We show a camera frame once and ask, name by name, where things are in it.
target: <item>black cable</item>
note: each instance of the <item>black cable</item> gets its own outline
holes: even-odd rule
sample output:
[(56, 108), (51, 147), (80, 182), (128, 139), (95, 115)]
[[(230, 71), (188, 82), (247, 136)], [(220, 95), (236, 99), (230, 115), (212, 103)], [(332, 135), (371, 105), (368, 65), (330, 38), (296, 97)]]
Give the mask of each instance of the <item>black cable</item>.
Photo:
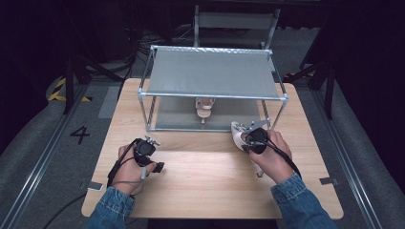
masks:
[(48, 220), (47, 224), (45, 224), (44, 229), (48, 228), (48, 226), (51, 224), (51, 222), (57, 217), (59, 216), (66, 208), (68, 208), (69, 206), (71, 206), (72, 204), (74, 204), (76, 201), (80, 200), (81, 198), (86, 197), (86, 194), (80, 195), (79, 197), (73, 199), (72, 201), (70, 201), (69, 203), (67, 203), (65, 206), (63, 206), (61, 209), (59, 209), (59, 211), (57, 211), (53, 217), (51, 217), (51, 219)]
[(144, 55), (149, 55), (149, 50), (148, 49), (142, 49), (142, 48), (139, 48), (139, 52), (141, 52), (142, 54), (144, 54)]
[(122, 88), (124, 87), (125, 80), (128, 78), (128, 75), (130, 76), (132, 74), (132, 67), (133, 67), (134, 62), (131, 62), (128, 72), (125, 74), (123, 80), (121, 81), (121, 84), (119, 85), (117, 100), (119, 100), (119, 97), (121, 96), (121, 92), (122, 92)]
[(121, 165), (125, 164), (125, 162), (127, 162), (130, 159), (135, 159), (134, 157), (129, 157), (128, 159), (124, 160), (124, 162), (121, 163)]
[(146, 61), (144, 59), (142, 59), (138, 54), (137, 54), (137, 58), (140, 59), (143, 62), (143, 65), (146, 67)]
[(117, 160), (116, 165), (121, 166), (121, 165), (123, 164), (123, 163), (121, 163), (122, 160), (125, 158), (126, 154), (127, 154), (128, 151), (131, 149), (131, 147), (134, 146), (134, 144), (135, 144), (136, 142), (138, 142), (138, 141), (139, 141), (139, 138), (133, 140), (133, 141), (128, 145), (128, 147), (125, 149), (124, 153), (123, 153), (123, 154), (119, 157), (119, 159)]
[[(131, 66), (131, 64), (130, 63), (126, 63), (126, 64), (123, 64), (123, 65), (121, 65), (121, 66), (118, 66), (118, 67), (115, 67), (115, 68), (112, 68), (112, 69), (107, 69), (108, 71), (110, 71), (111, 73), (116, 73), (116, 72), (120, 72), (120, 71), (123, 71), (123, 70), (126, 70), (126, 69), (128, 69), (129, 67)], [(99, 72), (99, 71), (97, 71), (97, 70), (87, 70), (90, 74), (94, 74), (94, 75), (101, 75), (101, 74), (103, 74), (103, 73), (101, 73), (101, 72)]]
[(220, 29), (219, 31), (229, 33), (232, 35), (236, 35), (236, 36), (244, 36), (250, 30)]

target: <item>black controller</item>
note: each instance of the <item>black controller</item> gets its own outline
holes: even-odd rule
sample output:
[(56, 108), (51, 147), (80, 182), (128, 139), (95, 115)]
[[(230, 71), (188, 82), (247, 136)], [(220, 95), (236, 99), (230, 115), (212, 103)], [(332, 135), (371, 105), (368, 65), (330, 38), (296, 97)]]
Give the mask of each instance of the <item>black controller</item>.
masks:
[[(137, 164), (140, 167), (144, 167), (150, 163), (154, 163), (155, 161), (151, 160), (149, 156), (151, 156), (155, 151), (156, 147), (154, 144), (157, 142), (150, 141), (150, 138), (147, 140), (141, 139), (137, 142), (137, 147), (135, 148), (134, 158)], [(156, 168), (152, 171), (152, 173), (160, 173), (163, 169), (164, 162), (158, 162)]]
[(267, 142), (267, 131), (263, 128), (258, 128), (245, 137), (246, 145), (243, 145), (242, 148), (244, 151), (249, 152), (249, 150), (260, 155), (265, 151), (266, 145), (263, 142)]

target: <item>aluminum frame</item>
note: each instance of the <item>aluminum frame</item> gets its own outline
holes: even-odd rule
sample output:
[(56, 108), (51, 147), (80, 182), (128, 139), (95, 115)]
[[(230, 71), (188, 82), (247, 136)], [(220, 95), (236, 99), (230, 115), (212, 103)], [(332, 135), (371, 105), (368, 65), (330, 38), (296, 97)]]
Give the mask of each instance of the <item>aluminum frame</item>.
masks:
[[(278, 83), (281, 86), (281, 90), (283, 95), (279, 96), (239, 96), (239, 95), (219, 95), (219, 94), (182, 94), (182, 93), (148, 93), (148, 91), (143, 89), (145, 79), (148, 76), (148, 73), (152, 71), (153, 69), (153, 64), (152, 62), (155, 61), (157, 52), (161, 51), (169, 51), (169, 52), (202, 52), (202, 53), (207, 53), (207, 52), (216, 52), (216, 53), (243, 53), (243, 54), (255, 54), (255, 53), (267, 53), (268, 57), (267, 60), (271, 60), (271, 63), (275, 67), (275, 73), (272, 71), (269, 72), (271, 77), (274, 77), (273, 74), (276, 75), (278, 78)], [(156, 99), (159, 96), (185, 96), (185, 97), (215, 97), (215, 98), (232, 98), (232, 99), (254, 99), (254, 100), (261, 100), (262, 101), (262, 106), (264, 109), (264, 116), (266, 120), (268, 120), (267, 127), (269, 129), (273, 129), (275, 125), (277, 124), (281, 113), (283, 112), (284, 108), (288, 104), (288, 94), (286, 92), (286, 89), (283, 85), (283, 80), (280, 77), (280, 74), (275, 66), (275, 63), (273, 59), (271, 58), (272, 56), (272, 50), (245, 50), (245, 49), (222, 49), (222, 48), (196, 48), (196, 47), (170, 47), (170, 46), (151, 46), (149, 56), (146, 62), (146, 68), (143, 73), (142, 79), (139, 84), (139, 90), (138, 90), (138, 98), (139, 98), (139, 104), (142, 110), (142, 116), (145, 122), (145, 128), (147, 132), (154, 132), (154, 131), (188, 131), (188, 132), (230, 132), (229, 129), (223, 129), (223, 130), (206, 130), (206, 129), (185, 129), (185, 128), (156, 128), (155, 126), (152, 126), (152, 120), (154, 117), (154, 112), (155, 112), (155, 105), (156, 105)], [(143, 102), (143, 98), (145, 96), (152, 96), (152, 102), (151, 102), (151, 109), (149, 114), (146, 113), (145, 110), (145, 104)], [(273, 100), (273, 101), (281, 101), (282, 105), (280, 107), (280, 110), (275, 117), (272, 125), (270, 123), (270, 117), (268, 115), (267, 107), (266, 107), (266, 101), (267, 100)]]

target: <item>denim jacket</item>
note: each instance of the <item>denim jacket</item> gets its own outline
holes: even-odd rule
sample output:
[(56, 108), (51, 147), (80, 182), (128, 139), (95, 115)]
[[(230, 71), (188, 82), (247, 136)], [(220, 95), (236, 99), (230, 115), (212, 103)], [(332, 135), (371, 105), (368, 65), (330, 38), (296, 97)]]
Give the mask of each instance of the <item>denim jacket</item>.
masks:
[[(289, 228), (337, 228), (316, 196), (294, 174), (271, 188), (283, 222)], [(134, 209), (135, 200), (109, 187), (96, 206), (86, 228), (125, 228), (125, 219)]]

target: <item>dark background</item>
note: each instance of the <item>dark background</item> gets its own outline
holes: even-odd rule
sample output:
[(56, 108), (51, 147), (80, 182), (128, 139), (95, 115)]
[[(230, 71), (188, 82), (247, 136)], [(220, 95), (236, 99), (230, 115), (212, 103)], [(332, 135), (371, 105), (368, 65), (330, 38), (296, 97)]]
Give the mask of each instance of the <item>dark background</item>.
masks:
[[(192, 22), (191, 4), (165, 1), (164, 5), (154, 3), (157, 5), (152, 8), (140, 3), (143, 1), (136, 2), (136, 5), (122, 0), (0, 3), (0, 153), (47, 106), (45, 92), (63, 73), (69, 53), (85, 55), (98, 63), (124, 58), (130, 50), (127, 41), (131, 34), (124, 28), (128, 27), (131, 12), (137, 15), (132, 25), (135, 37), (148, 29), (169, 38), (174, 28)], [(284, 8), (278, 26), (322, 28), (304, 63), (331, 60), (348, 103), (404, 191), (405, 9), (400, 1), (321, 3), (336, 3), (337, 8)], [(224, 8), (222, 4), (221, 9), (271, 10), (257, 6)], [(213, 5), (206, 7), (217, 9)], [(56, 19), (65, 22), (62, 27), (55, 23), (49, 10), (60, 17)]]

